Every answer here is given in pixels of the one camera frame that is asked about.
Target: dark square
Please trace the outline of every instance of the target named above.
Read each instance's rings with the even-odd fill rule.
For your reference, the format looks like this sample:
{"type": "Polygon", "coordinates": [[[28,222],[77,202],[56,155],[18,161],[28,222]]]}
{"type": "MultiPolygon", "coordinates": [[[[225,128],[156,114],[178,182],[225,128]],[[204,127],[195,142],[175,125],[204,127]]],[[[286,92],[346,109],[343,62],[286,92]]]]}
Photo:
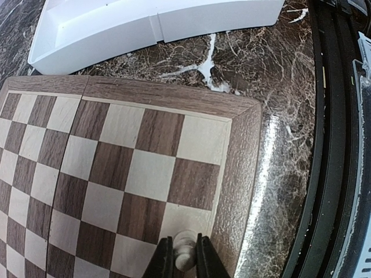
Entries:
{"type": "Polygon", "coordinates": [[[24,274],[26,278],[42,278],[46,275],[44,270],[34,265],[27,259],[25,262],[24,274]]]}
{"type": "Polygon", "coordinates": [[[26,228],[8,217],[8,231],[6,244],[11,246],[19,254],[24,256],[24,242],[26,240],[26,228]]]}
{"type": "Polygon", "coordinates": [[[87,181],[60,173],[54,208],[80,220],[87,187],[87,181]]]}
{"type": "Polygon", "coordinates": [[[30,118],[28,120],[29,125],[46,127],[50,115],[52,114],[54,103],[57,97],[51,96],[37,96],[36,102],[32,109],[30,118]]]}
{"type": "Polygon", "coordinates": [[[110,272],[110,278],[130,278],[130,277],[127,277],[125,275],[121,275],[121,274],[118,274],[118,273],[115,273],[115,272],[110,272]]]}
{"type": "Polygon", "coordinates": [[[47,260],[46,269],[54,278],[74,277],[75,256],[49,244],[47,260]]]}
{"type": "Polygon", "coordinates": [[[28,195],[31,194],[36,164],[35,161],[18,156],[13,186],[28,195]]]}
{"type": "Polygon", "coordinates": [[[6,243],[0,239],[0,264],[6,267],[6,243]]]}
{"type": "Polygon", "coordinates": [[[89,181],[124,190],[133,149],[98,142],[89,181]]]}
{"type": "Polygon", "coordinates": [[[136,149],[176,156],[184,115],[146,109],[136,149]]]}
{"type": "Polygon", "coordinates": [[[219,168],[219,165],[177,158],[168,202],[211,210],[219,168]]]}
{"type": "Polygon", "coordinates": [[[165,202],[125,193],[117,232],[157,244],[165,206],[165,202]]]}
{"type": "Polygon", "coordinates": [[[38,162],[59,169],[67,141],[68,133],[47,129],[42,141],[38,162]]]}
{"type": "Polygon", "coordinates": [[[24,123],[12,122],[12,124],[10,125],[8,137],[6,138],[4,149],[18,154],[21,148],[25,131],[26,125],[24,123]]]}
{"type": "Polygon", "coordinates": [[[20,94],[8,94],[8,97],[6,98],[6,101],[2,108],[0,118],[12,120],[20,98],[20,94]]]}
{"type": "Polygon", "coordinates": [[[77,109],[71,135],[99,140],[109,107],[108,103],[82,100],[77,109]]]}
{"type": "Polygon", "coordinates": [[[5,181],[0,180],[0,210],[5,214],[8,214],[9,212],[11,191],[12,186],[7,184],[5,181]]]}
{"type": "Polygon", "coordinates": [[[7,270],[6,271],[6,278],[18,278],[18,277],[13,275],[9,270],[7,270]]]}
{"type": "Polygon", "coordinates": [[[28,205],[27,229],[43,239],[48,239],[52,207],[30,197],[28,205]]]}
{"type": "Polygon", "coordinates": [[[81,222],[76,256],[92,264],[110,269],[116,234],[81,222]]]}

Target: white plastic box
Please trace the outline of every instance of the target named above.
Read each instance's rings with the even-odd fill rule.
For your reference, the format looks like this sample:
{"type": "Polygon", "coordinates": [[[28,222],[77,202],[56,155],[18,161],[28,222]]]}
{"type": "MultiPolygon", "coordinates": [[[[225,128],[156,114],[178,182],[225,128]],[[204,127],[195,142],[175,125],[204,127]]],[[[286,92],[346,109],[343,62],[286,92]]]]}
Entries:
{"type": "Polygon", "coordinates": [[[273,25],[283,0],[46,0],[28,63],[70,74],[159,41],[273,25]]]}

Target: marble surface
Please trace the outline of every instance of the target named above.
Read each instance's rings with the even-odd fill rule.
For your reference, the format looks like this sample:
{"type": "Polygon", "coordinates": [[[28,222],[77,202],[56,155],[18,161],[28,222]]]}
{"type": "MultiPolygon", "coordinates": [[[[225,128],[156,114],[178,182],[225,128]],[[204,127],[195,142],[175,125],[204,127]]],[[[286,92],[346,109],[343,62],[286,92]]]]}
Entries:
{"type": "MultiPolygon", "coordinates": [[[[42,0],[0,6],[0,85],[36,75],[28,50],[42,0]]],[[[256,189],[235,277],[279,277],[305,198],[315,117],[311,27],[305,0],[286,1],[273,27],[205,35],[122,55],[76,74],[208,87],[263,103],[256,189]]]]}

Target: chessboard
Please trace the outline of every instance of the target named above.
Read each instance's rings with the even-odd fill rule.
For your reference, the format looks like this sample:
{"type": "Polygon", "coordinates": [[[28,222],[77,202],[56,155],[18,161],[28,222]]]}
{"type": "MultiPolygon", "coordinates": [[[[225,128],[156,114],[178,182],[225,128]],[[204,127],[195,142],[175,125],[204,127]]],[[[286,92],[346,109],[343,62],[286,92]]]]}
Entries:
{"type": "Polygon", "coordinates": [[[159,240],[186,229],[210,236],[234,274],[259,150],[257,101],[25,76],[6,81],[0,105],[0,277],[141,277],[159,240]]]}

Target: white chess piece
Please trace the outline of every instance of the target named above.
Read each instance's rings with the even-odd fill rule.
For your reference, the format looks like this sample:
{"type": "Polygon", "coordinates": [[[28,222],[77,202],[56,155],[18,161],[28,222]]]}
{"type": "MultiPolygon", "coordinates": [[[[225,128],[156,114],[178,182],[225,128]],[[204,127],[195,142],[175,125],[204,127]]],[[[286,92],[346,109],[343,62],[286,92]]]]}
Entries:
{"type": "Polygon", "coordinates": [[[196,265],[197,233],[191,230],[179,232],[173,243],[175,266],[180,271],[188,271],[196,265]]]}

